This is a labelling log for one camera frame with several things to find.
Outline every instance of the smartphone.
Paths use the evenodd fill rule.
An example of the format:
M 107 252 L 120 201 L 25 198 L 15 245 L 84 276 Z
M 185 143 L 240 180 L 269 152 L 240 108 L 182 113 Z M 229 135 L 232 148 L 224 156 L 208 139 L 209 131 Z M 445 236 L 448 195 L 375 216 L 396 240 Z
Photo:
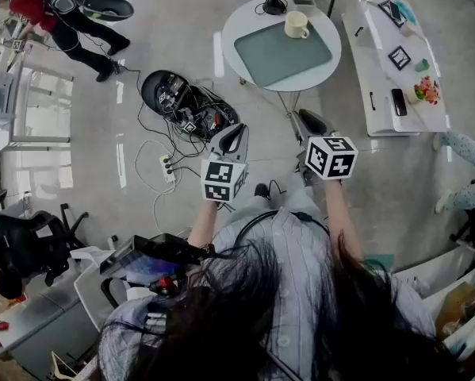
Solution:
M 401 89 L 392 89 L 394 108 L 396 114 L 399 117 L 406 116 L 408 111 L 406 110 L 406 103 L 404 102 L 403 91 Z
M 390 2 L 390 15 L 393 16 L 393 19 L 396 21 L 401 21 L 401 12 L 399 11 L 399 7 L 396 3 Z

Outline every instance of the mug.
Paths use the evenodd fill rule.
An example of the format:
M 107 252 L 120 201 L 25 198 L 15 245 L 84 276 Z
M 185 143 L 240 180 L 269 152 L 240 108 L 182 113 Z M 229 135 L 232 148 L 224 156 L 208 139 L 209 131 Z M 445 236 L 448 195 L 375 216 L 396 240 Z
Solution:
M 286 14 L 285 34 L 290 38 L 308 38 L 308 18 L 300 11 L 290 11 Z

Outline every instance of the gray floor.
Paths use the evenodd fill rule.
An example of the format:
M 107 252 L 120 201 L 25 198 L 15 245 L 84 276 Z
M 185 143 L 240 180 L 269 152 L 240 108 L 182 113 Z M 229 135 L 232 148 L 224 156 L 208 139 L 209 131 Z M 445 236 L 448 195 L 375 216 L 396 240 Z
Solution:
M 171 69 L 194 81 L 214 79 L 222 94 L 250 126 L 250 176 L 236 200 L 246 202 L 258 182 L 276 179 L 285 185 L 298 151 L 289 121 L 277 97 L 254 87 L 242 87 L 228 65 L 224 76 L 214 75 L 213 34 L 222 30 L 228 16 L 249 0 L 130 0 L 136 14 L 114 28 L 132 39 L 132 47 L 120 54 L 130 68 L 143 76 L 157 69 Z M 418 263 L 451 247 L 448 235 L 462 219 L 461 213 L 434 215 L 436 198 L 446 188 L 456 189 L 475 177 L 475 170 L 446 150 L 435 154 L 429 134 L 419 137 L 370 139 L 362 108 L 354 61 L 341 22 L 346 0 L 337 0 L 332 19 L 339 30 L 343 53 L 340 64 L 325 83 L 302 94 L 299 107 L 322 113 L 360 150 L 354 175 L 345 182 L 347 199 L 366 253 L 394 254 L 395 267 Z M 442 89 L 453 129 L 475 138 L 475 6 L 471 0 L 409 0 L 430 40 L 442 72 Z M 89 49 L 95 48 L 82 39 Z M 100 85 L 95 74 L 72 63 L 58 52 L 37 53 L 46 64 L 65 64 L 75 73 L 72 87 L 53 82 L 71 92 L 71 102 L 47 103 L 31 110 L 29 126 L 36 134 L 52 129 L 71 131 L 65 152 L 17 152 L 3 157 L 2 176 L 9 193 L 31 190 L 34 209 L 59 213 L 61 202 L 70 203 L 75 214 L 84 210 L 85 238 L 104 246 L 112 234 L 125 240 L 132 234 L 151 237 L 158 233 L 152 223 L 155 198 L 137 177 L 164 191 L 158 158 L 169 150 L 167 141 L 140 128 L 136 115 L 140 97 L 136 74 L 126 73 Z M 41 78 L 38 83 L 50 83 Z M 144 124 L 164 131 L 163 120 L 145 109 Z M 280 140 L 272 140 L 274 131 Z M 189 146 L 182 147 L 189 151 Z M 183 164 L 199 168 L 200 160 Z M 159 226 L 178 233 L 193 223 L 200 202 L 197 177 L 188 171 L 173 194 L 156 204 Z M 218 223 L 225 219 L 220 212 Z

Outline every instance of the person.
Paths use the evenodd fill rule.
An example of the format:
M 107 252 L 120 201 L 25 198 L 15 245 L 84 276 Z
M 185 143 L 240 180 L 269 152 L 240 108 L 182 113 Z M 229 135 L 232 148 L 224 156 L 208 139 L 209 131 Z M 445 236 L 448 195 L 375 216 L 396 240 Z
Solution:
M 98 347 L 101 378 L 456 379 L 419 295 L 363 262 L 342 185 L 324 188 L 328 227 L 295 174 L 279 211 L 239 244 L 281 199 L 259 184 L 214 238 L 217 204 L 203 201 L 188 241 L 231 259 L 206 260 L 174 300 L 154 295 L 114 310 Z
M 93 68 L 98 73 L 96 78 L 98 82 L 106 81 L 114 73 L 113 62 L 106 56 L 85 49 L 80 43 L 78 32 L 101 38 L 110 44 L 107 52 L 109 56 L 130 45 L 128 38 L 103 24 L 91 21 L 78 7 L 60 14 L 43 0 L 0 0 L 0 8 L 10 9 L 29 19 L 29 24 L 21 32 L 18 40 L 24 39 L 35 25 L 39 25 L 51 34 L 59 50 L 65 52 L 71 59 Z
M 459 156 L 475 167 L 474 140 L 453 131 L 447 133 L 436 133 L 433 140 L 433 149 L 439 151 L 443 145 L 451 147 Z M 471 210 L 474 208 L 475 183 L 472 183 L 454 193 L 452 193 L 451 190 L 445 190 L 440 199 L 436 202 L 435 212 L 440 214 L 446 210 Z

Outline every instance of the round white table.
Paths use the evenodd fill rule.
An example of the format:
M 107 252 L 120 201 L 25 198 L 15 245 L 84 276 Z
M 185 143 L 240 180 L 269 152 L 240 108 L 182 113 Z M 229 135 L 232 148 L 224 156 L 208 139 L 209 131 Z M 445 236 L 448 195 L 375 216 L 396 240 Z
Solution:
M 232 13 L 223 27 L 222 46 L 225 59 L 241 79 L 253 84 L 255 84 L 253 78 L 247 71 L 246 65 L 237 52 L 234 43 L 240 37 L 285 20 L 286 13 L 279 16 L 257 14 L 255 7 L 264 1 L 265 0 L 253 0 L 244 4 Z M 292 0 L 286 1 L 288 2 L 288 13 L 293 10 L 293 2 Z M 285 107 L 287 115 L 295 110 L 301 92 L 320 85 L 325 79 L 332 75 L 332 72 L 337 68 L 339 59 L 341 58 L 341 40 L 338 30 L 329 17 L 321 10 L 316 7 L 312 7 L 310 10 L 308 19 L 313 28 L 324 39 L 325 44 L 332 53 L 332 58 L 327 63 L 312 67 L 307 71 L 302 71 L 264 87 L 264 89 L 278 92 L 278 96 L 282 101 L 282 105 Z M 290 109 L 286 106 L 280 92 L 290 93 Z

